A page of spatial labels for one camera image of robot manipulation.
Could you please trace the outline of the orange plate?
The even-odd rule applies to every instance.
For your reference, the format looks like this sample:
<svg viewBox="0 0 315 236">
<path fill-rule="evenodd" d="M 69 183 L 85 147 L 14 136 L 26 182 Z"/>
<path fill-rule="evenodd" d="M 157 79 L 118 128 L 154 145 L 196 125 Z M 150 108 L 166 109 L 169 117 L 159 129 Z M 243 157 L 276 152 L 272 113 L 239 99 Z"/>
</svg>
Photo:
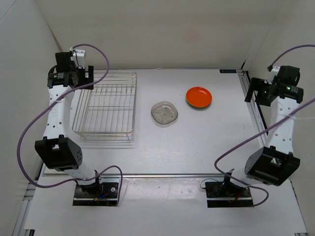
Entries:
<svg viewBox="0 0 315 236">
<path fill-rule="evenodd" d="M 210 98 L 213 100 L 212 94 L 205 88 L 203 87 L 192 87 L 190 88 L 187 93 L 186 93 L 186 98 L 187 97 L 201 97 L 201 98 Z"/>
</svg>

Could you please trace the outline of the clear glass plate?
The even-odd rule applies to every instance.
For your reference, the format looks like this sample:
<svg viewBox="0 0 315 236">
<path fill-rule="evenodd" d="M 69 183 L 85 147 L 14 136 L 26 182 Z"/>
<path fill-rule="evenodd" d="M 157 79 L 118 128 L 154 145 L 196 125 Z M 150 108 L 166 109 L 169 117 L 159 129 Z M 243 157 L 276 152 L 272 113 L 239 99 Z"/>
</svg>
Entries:
<svg viewBox="0 0 315 236">
<path fill-rule="evenodd" d="M 153 105 L 150 114 L 153 121 L 161 127 L 171 126 L 179 116 L 175 105 L 168 101 L 161 101 Z"/>
</svg>

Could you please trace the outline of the green plate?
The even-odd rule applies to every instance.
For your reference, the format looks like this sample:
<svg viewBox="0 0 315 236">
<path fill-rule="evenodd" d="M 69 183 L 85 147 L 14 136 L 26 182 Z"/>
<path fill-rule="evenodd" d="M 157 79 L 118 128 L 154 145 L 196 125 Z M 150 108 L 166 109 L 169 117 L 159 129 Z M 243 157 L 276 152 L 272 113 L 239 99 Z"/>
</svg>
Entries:
<svg viewBox="0 0 315 236">
<path fill-rule="evenodd" d="M 212 103 L 212 99 L 210 99 L 208 97 L 206 97 L 206 98 L 187 97 L 186 101 L 189 105 L 191 105 L 194 108 L 198 108 L 198 109 L 207 108 Z"/>
</svg>

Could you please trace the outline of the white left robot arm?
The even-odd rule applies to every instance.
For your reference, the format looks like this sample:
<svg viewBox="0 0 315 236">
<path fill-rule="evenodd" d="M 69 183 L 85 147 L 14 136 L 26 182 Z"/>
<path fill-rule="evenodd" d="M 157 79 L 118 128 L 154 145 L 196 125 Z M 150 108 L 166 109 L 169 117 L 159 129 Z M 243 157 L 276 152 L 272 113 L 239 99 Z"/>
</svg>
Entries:
<svg viewBox="0 0 315 236">
<path fill-rule="evenodd" d="M 70 108 L 74 97 L 71 91 L 94 80 L 94 68 L 86 66 L 86 52 L 72 49 L 56 53 L 56 66 L 48 73 L 47 87 L 50 105 L 43 138 L 35 142 L 35 150 L 48 169 L 64 172 L 76 178 L 93 197 L 103 192 L 103 184 L 96 177 L 97 171 L 84 161 L 82 150 L 70 138 Z"/>
</svg>

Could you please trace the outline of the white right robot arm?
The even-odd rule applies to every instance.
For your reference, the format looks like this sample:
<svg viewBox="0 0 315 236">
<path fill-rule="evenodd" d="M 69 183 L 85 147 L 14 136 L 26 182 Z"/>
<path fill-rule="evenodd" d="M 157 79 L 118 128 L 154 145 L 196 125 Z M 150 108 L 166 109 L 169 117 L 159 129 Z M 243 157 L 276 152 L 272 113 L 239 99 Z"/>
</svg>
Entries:
<svg viewBox="0 0 315 236">
<path fill-rule="evenodd" d="M 303 101 L 304 90 L 297 86 L 300 69 L 276 66 L 270 72 L 269 80 L 251 79 L 245 101 L 250 102 L 254 96 L 257 104 L 270 107 L 271 125 L 285 117 L 288 119 L 268 131 L 264 147 L 248 158 L 244 168 L 227 172 L 221 184 L 226 196 L 231 197 L 239 189 L 254 184 L 280 186 L 300 166 L 300 159 L 293 154 L 294 119 L 291 115 Z"/>
</svg>

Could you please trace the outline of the black label sticker right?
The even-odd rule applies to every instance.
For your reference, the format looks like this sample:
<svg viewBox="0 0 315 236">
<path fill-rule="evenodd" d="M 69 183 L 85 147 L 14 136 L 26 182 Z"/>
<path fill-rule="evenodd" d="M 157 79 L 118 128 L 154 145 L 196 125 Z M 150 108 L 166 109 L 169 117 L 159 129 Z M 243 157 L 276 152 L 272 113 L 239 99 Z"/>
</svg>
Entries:
<svg viewBox="0 0 315 236">
<path fill-rule="evenodd" d="M 233 73 L 237 73 L 237 70 L 235 70 L 235 69 L 220 69 L 220 73 L 222 73 L 222 74 L 233 74 Z"/>
</svg>

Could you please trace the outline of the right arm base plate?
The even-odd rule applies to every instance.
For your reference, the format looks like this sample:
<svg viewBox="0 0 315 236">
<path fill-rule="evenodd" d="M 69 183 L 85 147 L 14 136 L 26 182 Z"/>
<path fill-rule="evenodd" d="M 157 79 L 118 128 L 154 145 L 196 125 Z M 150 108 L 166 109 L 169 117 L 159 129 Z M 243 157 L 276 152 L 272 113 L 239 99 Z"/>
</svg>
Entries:
<svg viewBox="0 0 315 236">
<path fill-rule="evenodd" d="M 248 188 L 227 190 L 223 182 L 206 182 L 205 190 L 208 208 L 253 207 Z"/>
</svg>

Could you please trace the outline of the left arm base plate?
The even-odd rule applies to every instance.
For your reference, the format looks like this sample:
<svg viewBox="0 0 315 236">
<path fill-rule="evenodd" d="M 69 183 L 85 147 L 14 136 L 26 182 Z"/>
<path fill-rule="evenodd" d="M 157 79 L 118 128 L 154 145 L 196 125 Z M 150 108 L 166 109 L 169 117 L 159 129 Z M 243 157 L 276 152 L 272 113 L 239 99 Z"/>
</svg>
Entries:
<svg viewBox="0 0 315 236">
<path fill-rule="evenodd" d="M 76 185 L 73 206 L 116 207 L 118 205 L 120 184 L 104 182 L 98 185 Z"/>
</svg>

